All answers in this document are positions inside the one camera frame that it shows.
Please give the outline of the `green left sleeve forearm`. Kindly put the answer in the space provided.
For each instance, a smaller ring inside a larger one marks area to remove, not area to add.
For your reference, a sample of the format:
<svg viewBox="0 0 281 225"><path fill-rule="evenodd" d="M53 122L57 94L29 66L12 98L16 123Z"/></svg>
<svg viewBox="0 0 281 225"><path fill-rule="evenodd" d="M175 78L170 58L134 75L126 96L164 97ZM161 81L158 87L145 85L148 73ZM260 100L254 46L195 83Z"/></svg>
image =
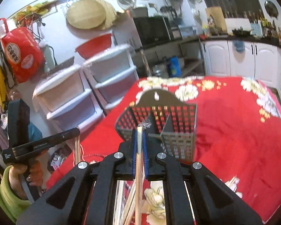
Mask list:
<svg viewBox="0 0 281 225"><path fill-rule="evenodd" d="M19 215L24 212L31 202L16 196L9 184L11 166L4 170L0 183L0 224L16 224Z"/></svg>

